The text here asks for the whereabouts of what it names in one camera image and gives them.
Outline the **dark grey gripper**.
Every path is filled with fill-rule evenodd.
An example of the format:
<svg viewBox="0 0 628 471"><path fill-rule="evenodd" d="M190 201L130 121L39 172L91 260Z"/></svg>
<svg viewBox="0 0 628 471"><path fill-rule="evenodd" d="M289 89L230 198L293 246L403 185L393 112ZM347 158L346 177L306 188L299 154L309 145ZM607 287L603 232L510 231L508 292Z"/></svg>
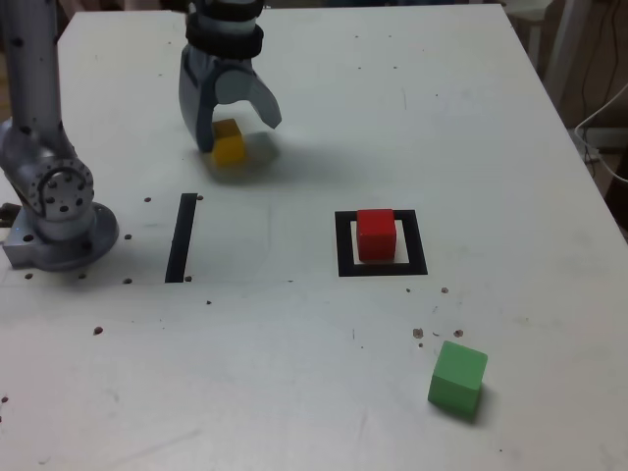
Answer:
<svg viewBox="0 0 628 471"><path fill-rule="evenodd" d="M201 152L214 147L212 122L217 103L239 101L248 102L267 127L275 129L282 122L275 95L255 74L250 59L210 56L186 45L181 57L179 103L183 121Z"/></svg>

